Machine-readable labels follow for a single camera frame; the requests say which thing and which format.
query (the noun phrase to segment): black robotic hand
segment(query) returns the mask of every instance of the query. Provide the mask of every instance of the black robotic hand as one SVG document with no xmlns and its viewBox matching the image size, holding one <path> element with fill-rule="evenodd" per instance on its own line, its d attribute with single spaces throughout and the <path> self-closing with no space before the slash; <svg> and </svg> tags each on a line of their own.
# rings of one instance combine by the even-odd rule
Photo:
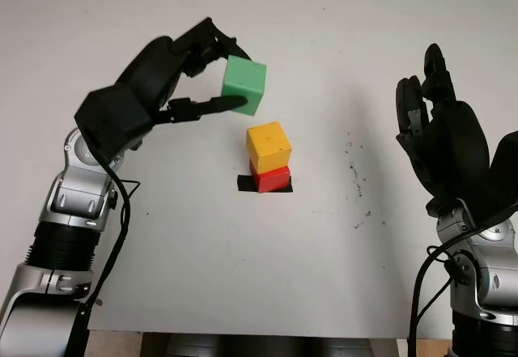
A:
<svg viewBox="0 0 518 357">
<path fill-rule="evenodd" d="M 437 44 L 425 54 L 426 79 L 397 85 L 397 141 L 415 174 L 433 196 L 428 214 L 437 217 L 460 198 L 479 227 L 501 223 L 518 210 L 518 132 L 500 142 L 490 165 L 486 137 L 475 113 L 456 100 L 450 74 Z M 433 103 L 431 121 L 423 97 Z"/>
</svg>

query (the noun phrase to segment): white surface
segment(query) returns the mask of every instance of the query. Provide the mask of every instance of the white surface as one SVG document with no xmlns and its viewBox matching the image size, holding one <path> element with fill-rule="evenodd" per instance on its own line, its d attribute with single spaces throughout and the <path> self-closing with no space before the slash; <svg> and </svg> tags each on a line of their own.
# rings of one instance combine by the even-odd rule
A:
<svg viewBox="0 0 518 357">
<path fill-rule="evenodd" d="M 405 337 L 414 277 L 438 240 L 430 197 L 395 139 L 397 82 L 422 75 L 438 42 L 494 152 L 517 127 L 518 1 L 0 0 L 0 295 L 32 242 L 80 102 L 149 40 L 206 15 L 268 65 L 265 97 L 255 117 L 161 126 L 127 154 L 120 174 L 142 188 L 91 327 Z M 223 69 L 182 79 L 176 96 L 217 95 Z M 295 192 L 240 193 L 245 130 L 268 121 L 292 142 Z M 423 301 L 445 279 L 434 266 Z M 449 338 L 450 318 L 445 296 L 420 335 Z"/>
</svg>

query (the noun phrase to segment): black cable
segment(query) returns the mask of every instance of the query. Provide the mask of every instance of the black cable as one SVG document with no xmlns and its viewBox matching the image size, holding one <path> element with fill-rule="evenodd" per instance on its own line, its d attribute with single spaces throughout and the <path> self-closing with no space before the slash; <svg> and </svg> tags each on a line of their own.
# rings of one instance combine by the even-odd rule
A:
<svg viewBox="0 0 518 357">
<path fill-rule="evenodd" d="M 140 187 L 140 181 L 131 181 L 131 180 L 128 180 L 128 179 L 121 179 L 121 182 L 122 183 L 131 183 L 131 184 L 134 184 L 135 186 L 131 189 L 131 191 L 128 193 L 128 199 L 131 199 L 131 196 L 138 190 L 138 187 Z M 123 222 L 123 219 L 122 217 L 124 216 L 124 213 L 125 213 L 125 205 L 124 203 L 122 203 L 122 209 L 121 209 L 121 225 L 122 225 L 122 222 Z"/>
<path fill-rule="evenodd" d="M 435 303 L 435 301 L 443 294 L 443 292 L 446 291 L 446 288 L 449 287 L 449 285 L 452 283 L 452 281 L 453 281 L 453 278 L 450 277 L 448 279 L 448 281 L 434 295 L 434 297 L 430 299 L 430 301 L 427 303 L 427 305 L 422 308 L 421 312 L 418 315 L 418 323 L 419 323 L 419 321 L 421 321 L 421 318 L 424 315 L 424 313 L 433 305 L 433 303 Z"/>
<path fill-rule="evenodd" d="M 124 184 L 122 183 L 121 179 L 119 179 L 119 176 L 109 167 L 109 164 L 106 163 L 103 159 L 100 158 L 100 156 L 96 153 L 97 150 L 94 148 L 91 148 L 90 145 L 88 145 L 88 149 L 90 149 L 90 152 L 92 153 L 93 157 L 97 160 L 99 165 L 103 168 L 103 170 L 106 171 L 106 173 L 112 178 L 113 182 L 121 192 L 123 205 L 121 210 L 121 231 L 119 232 L 119 236 L 117 237 L 117 240 L 115 241 L 115 244 L 113 245 L 112 252 L 110 253 L 108 260 L 106 261 L 106 264 L 104 265 L 103 271 L 100 274 L 99 281 L 97 282 L 96 288 L 91 293 L 91 295 L 88 297 L 88 300 L 86 302 L 86 306 L 91 309 L 94 305 L 94 303 L 97 300 L 97 297 L 99 296 L 100 290 L 103 287 L 104 282 L 110 275 L 110 272 L 113 269 L 113 266 L 115 265 L 115 261 L 117 260 L 117 257 L 119 256 L 119 253 L 121 252 L 122 245 L 124 244 L 124 240 L 126 236 L 128 235 L 128 226 L 130 225 L 130 216 L 131 216 L 131 205 L 130 205 L 130 196 L 126 192 L 126 188 Z"/>
<path fill-rule="evenodd" d="M 438 246 L 435 246 L 435 245 L 428 246 L 427 247 L 427 254 L 428 254 L 428 256 L 431 255 L 431 250 L 432 249 L 436 250 L 437 248 L 438 248 Z M 449 252 L 444 252 L 444 254 L 446 254 L 448 256 L 449 260 L 453 260 L 453 256 Z M 441 264 L 444 264 L 447 260 L 441 260 L 440 258 L 436 258 L 435 261 L 440 262 Z"/>
<path fill-rule="evenodd" d="M 421 286 L 422 281 L 424 280 L 424 276 L 430 268 L 430 265 L 434 262 L 434 260 L 439 257 L 441 254 L 446 253 L 448 249 L 450 249 L 453 245 L 456 245 L 471 236 L 475 236 L 477 234 L 482 233 L 486 230 L 484 227 L 477 228 L 473 222 L 473 219 L 470 216 L 470 213 L 463 203 L 463 206 L 466 210 L 466 214 L 469 216 L 469 221 L 473 230 L 470 232 L 465 232 L 460 234 L 459 236 L 453 237 L 451 240 L 446 241 L 444 244 L 440 245 L 436 250 L 434 250 L 430 256 L 424 261 L 419 268 L 418 275 L 415 278 L 414 284 L 414 294 L 412 296 L 412 309 L 410 313 L 410 328 L 408 334 L 408 356 L 409 357 L 417 357 L 417 329 L 418 329 L 418 310 L 419 310 L 419 296 L 421 295 Z"/>
</svg>

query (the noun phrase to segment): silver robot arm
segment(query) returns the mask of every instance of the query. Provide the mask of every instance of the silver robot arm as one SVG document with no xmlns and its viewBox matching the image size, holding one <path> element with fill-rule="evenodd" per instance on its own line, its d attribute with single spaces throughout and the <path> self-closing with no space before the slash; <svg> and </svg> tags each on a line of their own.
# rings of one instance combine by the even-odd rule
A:
<svg viewBox="0 0 518 357">
<path fill-rule="evenodd" d="M 78 129 L 64 150 L 65 169 L 52 184 L 34 245 L 0 310 L 2 357 L 65 355 L 80 299 L 90 292 L 93 251 L 117 193 Z M 123 159 L 117 155 L 110 168 L 116 171 Z"/>
<path fill-rule="evenodd" d="M 0 357 L 78 357 L 88 340 L 97 294 L 124 243 L 130 199 L 115 171 L 155 125 L 198 121 L 248 103 L 243 96 L 207 102 L 172 99 L 181 74 L 194 77 L 221 58 L 249 59 L 210 18 L 176 40 L 150 42 L 112 86 L 92 91 L 65 141 L 66 166 L 52 185 L 27 259 L 16 269 L 0 310 Z M 167 109 L 161 108 L 167 102 Z M 91 291 L 91 262 L 110 208 L 121 192 L 121 232 Z"/>
<path fill-rule="evenodd" d="M 412 76 L 397 85 L 397 141 L 433 196 L 427 211 L 438 219 L 443 244 L 429 253 L 416 277 L 409 356 L 417 353 L 422 281 L 441 253 L 448 255 L 444 264 L 452 280 L 450 355 L 518 355 L 518 254 L 509 221 L 518 211 L 518 132 L 502 138 L 491 161 L 482 127 L 471 107 L 456 99 L 437 44 L 425 53 L 424 74 L 422 84 Z"/>
<path fill-rule="evenodd" d="M 465 205 L 439 217 L 441 242 L 474 229 Z M 452 246 L 456 281 L 450 286 L 455 332 L 451 357 L 516 355 L 518 345 L 518 253 L 510 220 Z"/>
</svg>

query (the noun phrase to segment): black stain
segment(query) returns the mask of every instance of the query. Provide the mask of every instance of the black stain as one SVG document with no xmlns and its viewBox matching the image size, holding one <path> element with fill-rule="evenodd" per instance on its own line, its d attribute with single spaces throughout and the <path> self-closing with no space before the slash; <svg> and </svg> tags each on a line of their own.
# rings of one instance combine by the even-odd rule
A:
<svg viewBox="0 0 518 357">
<path fill-rule="evenodd" d="M 358 173 L 356 172 L 356 168 L 353 165 L 353 162 L 349 162 L 349 169 L 353 172 L 353 175 L 355 175 L 355 179 L 358 179 Z"/>
<path fill-rule="evenodd" d="M 362 197 L 362 186 L 356 182 L 355 182 L 355 184 L 356 184 L 356 189 L 358 190 L 358 196 L 361 198 Z"/>
</svg>

